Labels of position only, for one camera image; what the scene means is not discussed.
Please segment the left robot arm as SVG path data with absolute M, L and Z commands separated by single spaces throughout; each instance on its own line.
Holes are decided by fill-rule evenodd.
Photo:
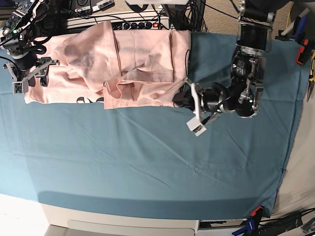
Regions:
M 210 116 L 235 112 L 241 118 L 258 114 L 264 90 L 265 52 L 271 48 L 271 32 L 275 12 L 264 12 L 250 0 L 243 0 L 239 8 L 239 29 L 232 56 L 229 87 L 212 83 L 203 88 L 186 81 L 173 97 L 175 105 Z

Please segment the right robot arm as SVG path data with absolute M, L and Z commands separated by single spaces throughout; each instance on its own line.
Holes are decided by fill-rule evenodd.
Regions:
M 14 94 L 28 92 L 29 86 L 35 86 L 36 78 L 41 86 L 47 87 L 49 67 L 60 65 L 58 60 L 51 57 L 37 57 L 47 52 L 44 44 L 51 36 L 35 41 L 35 24 L 43 20 L 50 10 L 48 0 L 23 1 L 18 4 L 0 31 L 0 48 L 11 56 L 11 59 L 3 56 L 1 59 L 5 60 L 3 68 L 9 71 L 13 79 Z

